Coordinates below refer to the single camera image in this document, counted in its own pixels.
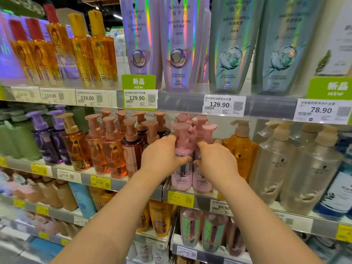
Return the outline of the person's right hand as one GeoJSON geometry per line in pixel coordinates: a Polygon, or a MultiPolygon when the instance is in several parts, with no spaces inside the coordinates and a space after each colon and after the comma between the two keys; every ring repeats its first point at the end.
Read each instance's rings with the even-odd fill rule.
{"type": "Polygon", "coordinates": [[[221,190],[228,183],[241,178],[235,156],[229,149],[216,142],[198,142],[197,145],[201,153],[202,174],[215,189],[221,190]]]}

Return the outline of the person's left hand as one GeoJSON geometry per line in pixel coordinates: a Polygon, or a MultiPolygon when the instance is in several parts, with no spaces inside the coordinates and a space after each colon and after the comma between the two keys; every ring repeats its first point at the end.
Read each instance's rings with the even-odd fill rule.
{"type": "Polygon", "coordinates": [[[178,168],[176,166],[175,133],[158,139],[143,151],[140,171],[161,183],[178,168]]]}

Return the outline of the person's left forearm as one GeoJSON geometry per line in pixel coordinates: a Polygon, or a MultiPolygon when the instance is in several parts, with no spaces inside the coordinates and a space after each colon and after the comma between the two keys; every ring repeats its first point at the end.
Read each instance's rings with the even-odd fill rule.
{"type": "Polygon", "coordinates": [[[50,264],[121,264],[152,193],[174,168],[142,168],[50,264]]]}

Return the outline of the person's right forearm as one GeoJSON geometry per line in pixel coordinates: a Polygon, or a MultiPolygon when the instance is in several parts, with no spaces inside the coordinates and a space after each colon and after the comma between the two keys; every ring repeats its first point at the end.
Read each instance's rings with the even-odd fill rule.
{"type": "Polygon", "coordinates": [[[213,183],[229,205],[253,264],[323,264],[240,176],[213,183]]]}

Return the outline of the white price tag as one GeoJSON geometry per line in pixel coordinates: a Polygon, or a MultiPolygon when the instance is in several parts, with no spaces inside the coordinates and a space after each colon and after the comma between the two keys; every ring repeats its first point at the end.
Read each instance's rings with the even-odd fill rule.
{"type": "Polygon", "coordinates": [[[180,245],[177,246],[176,255],[182,256],[184,258],[192,259],[195,261],[197,260],[197,250],[180,246],[180,245]]]}
{"type": "Polygon", "coordinates": [[[304,233],[311,233],[314,219],[282,212],[275,212],[275,214],[277,214],[278,217],[292,230],[304,233]]]}
{"type": "Polygon", "coordinates": [[[209,205],[209,212],[233,217],[233,213],[226,201],[211,199],[209,205]]]}
{"type": "Polygon", "coordinates": [[[57,178],[63,181],[82,184],[81,173],[70,170],[57,169],[57,178]]]}

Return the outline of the pink and green bottle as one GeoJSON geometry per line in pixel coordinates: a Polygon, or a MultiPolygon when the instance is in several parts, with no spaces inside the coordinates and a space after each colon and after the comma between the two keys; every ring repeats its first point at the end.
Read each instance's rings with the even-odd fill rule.
{"type": "Polygon", "coordinates": [[[182,242],[186,247],[194,248],[200,238],[203,224],[203,211],[192,208],[180,208],[180,228],[182,242]]]}
{"type": "Polygon", "coordinates": [[[214,253],[222,243],[226,230],[228,216],[211,212],[204,212],[201,242],[203,249],[214,253]]]}

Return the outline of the group of rose pump bottles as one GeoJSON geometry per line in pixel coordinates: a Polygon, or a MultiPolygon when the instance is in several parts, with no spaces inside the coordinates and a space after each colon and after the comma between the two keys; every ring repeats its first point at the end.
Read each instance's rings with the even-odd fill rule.
{"type": "Polygon", "coordinates": [[[89,124],[87,141],[96,172],[130,179],[140,169],[144,149],[159,139],[158,123],[147,121],[145,112],[132,114],[137,117],[137,126],[136,120],[128,119],[124,110],[116,112],[117,118],[109,110],[100,112],[85,117],[89,124]]]}

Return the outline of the pale pink bottle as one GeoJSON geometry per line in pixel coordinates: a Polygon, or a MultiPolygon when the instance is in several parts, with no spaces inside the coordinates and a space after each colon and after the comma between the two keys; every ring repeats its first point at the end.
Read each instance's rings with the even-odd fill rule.
{"type": "Polygon", "coordinates": [[[229,217],[227,222],[225,244],[231,256],[239,257],[245,252],[245,243],[234,217],[229,217]]]}

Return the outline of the amber bottle with gold pump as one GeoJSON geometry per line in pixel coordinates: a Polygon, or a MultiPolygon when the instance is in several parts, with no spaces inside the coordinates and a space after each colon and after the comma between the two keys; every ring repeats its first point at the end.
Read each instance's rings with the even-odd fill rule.
{"type": "Polygon", "coordinates": [[[92,167],[92,159],[86,140],[86,135],[73,120],[72,113],[63,113],[56,116],[64,120],[64,133],[62,137],[73,168],[76,171],[87,170],[92,167]]]}

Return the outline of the dark green pump bottle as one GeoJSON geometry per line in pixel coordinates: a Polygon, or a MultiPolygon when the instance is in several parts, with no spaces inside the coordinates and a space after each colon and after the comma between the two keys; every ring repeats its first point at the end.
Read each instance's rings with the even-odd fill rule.
{"type": "Polygon", "coordinates": [[[93,107],[83,106],[68,106],[66,112],[73,113],[73,120],[80,130],[83,130],[85,134],[88,134],[89,124],[85,119],[85,116],[95,114],[93,107]]]}

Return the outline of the lilac iridescent shampoo bottle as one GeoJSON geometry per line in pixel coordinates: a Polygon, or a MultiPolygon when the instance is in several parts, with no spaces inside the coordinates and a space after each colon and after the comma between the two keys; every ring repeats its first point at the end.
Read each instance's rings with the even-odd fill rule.
{"type": "Polygon", "coordinates": [[[161,0],[163,75],[167,92],[192,92],[200,65],[205,0],[161,0]]]}
{"type": "Polygon", "coordinates": [[[161,0],[120,0],[130,74],[155,75],[162,88],[159,8],[161,0]]]}

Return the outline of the purple pump bottle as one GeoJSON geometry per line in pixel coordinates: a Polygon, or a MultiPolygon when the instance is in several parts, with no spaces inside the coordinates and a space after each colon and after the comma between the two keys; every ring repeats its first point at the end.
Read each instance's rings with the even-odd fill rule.
{"type": "Polygon", "coordinates": [[[65,111],[62,111],[62,110],[53,110],[53,111],[49,111],[47,114],[51,115],[53,120],[54,129],[51,132],[51,137],[53,138],[55,147],[63,163],[66,165],[72,165],[68,150],[61,136],[62,134],[65,133],[64,120],[57,117],[64,113],[65,111]]]}
{"type": "Polygon", "coordinates": [[[32,135],[45,163],[59,164],[61,159],[51,137],[51,128],[40,111],[31,111],[26,117],[32,121],[32,135]]]}

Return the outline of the red-capped amber oil bottle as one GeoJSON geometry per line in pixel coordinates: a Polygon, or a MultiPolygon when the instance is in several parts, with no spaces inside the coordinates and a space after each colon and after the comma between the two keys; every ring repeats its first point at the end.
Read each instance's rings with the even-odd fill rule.
{"type": "Polygon", "coordinates": [[[26,32],[20,21],[10,19],[8,24],[14,40],[11,46],[19,60],[21,69],[29,82],[33,85],[41,85],[42,78],[33,56],[32,48],[27,38],[26,32]]]}
{"type": "Polygon", "coordinates": [[[61,71],[67,79],[80,79],[67,27],[59,22],[56,9],[52,4],[47,3],[43,7],[49,21],[46,28],[54,45],[61,71]]]}
{"type": "Polygon", "coordinates": [[[63,78],[53,43],[45,39],[38,19],[26,18],[25,23],[32,39],[30,45],[42,84],[51,87],[61,87],[63,78]]]}

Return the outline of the white bottle with leaf print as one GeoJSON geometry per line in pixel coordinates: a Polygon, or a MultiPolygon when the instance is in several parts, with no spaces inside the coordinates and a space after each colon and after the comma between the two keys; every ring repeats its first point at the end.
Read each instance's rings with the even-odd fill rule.
{"type": "Polygon", "coordinates": [[[352,66],[352,0],[326,0],[314,42],[314,76],[346,76],[352,66]]]}

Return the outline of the purple product package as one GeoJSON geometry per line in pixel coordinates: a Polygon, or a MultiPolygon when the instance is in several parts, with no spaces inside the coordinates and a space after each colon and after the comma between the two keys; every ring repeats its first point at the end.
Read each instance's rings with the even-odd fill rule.
{"type": "Polygon", "coordinates": [[[18,17],[0,9],[0,81],[20,82],[25,81],[26,77],[11,45],[14,41],[9,25],[11,19],[16,20],[18,17]]]}

